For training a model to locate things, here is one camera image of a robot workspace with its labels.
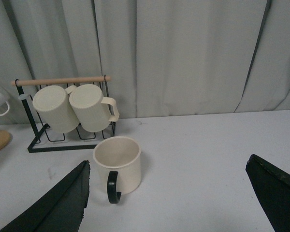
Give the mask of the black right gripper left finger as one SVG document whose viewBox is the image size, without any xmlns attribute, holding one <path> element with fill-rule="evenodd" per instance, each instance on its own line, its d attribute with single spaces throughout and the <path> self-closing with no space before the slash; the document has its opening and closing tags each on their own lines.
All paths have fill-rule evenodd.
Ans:
<svg viewBox="0 0 290 232">
<path fill-rule="evenodd" d="M 85 160 L 1 232 L 77 232 L 89 198 L 90 164 Z"/>
</svg>

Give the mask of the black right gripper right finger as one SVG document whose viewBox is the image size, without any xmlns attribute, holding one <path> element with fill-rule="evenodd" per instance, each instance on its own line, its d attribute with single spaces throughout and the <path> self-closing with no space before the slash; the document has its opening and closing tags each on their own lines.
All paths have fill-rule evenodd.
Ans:
<svg viewBox="0 0 290 232">
<path fill-rule="evenodd" d="M 290 232 L 290 174 L 255 154 L 246 173 L 274 231 Z"/>
</svg>

